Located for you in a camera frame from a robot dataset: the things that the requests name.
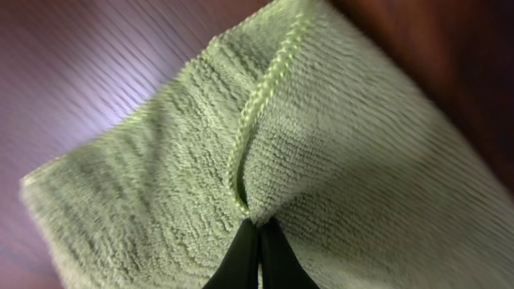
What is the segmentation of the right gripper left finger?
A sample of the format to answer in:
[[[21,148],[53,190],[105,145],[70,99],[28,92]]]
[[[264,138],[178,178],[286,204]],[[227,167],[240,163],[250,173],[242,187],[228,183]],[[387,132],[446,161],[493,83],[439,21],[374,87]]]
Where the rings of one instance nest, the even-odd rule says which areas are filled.
[[[257,289],[259,236],[257,227],[245,219],[214,275],[203,289]]]

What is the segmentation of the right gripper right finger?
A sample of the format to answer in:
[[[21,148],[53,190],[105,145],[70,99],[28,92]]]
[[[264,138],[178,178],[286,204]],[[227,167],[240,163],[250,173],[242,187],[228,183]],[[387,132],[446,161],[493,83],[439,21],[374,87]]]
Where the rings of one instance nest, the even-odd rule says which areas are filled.
[[[319,289],[300,265],[278,221],[259,229],[264,289]]]

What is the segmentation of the green microfiber cloth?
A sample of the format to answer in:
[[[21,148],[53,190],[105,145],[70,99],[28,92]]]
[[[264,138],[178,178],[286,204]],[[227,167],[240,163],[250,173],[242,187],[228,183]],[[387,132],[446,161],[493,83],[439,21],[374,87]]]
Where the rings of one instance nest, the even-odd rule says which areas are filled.
[[[513,204],[460,131],[322,1],[275,1],[24,177],[68,288],[199,288],[276,217],[323,288],[510,288]]]

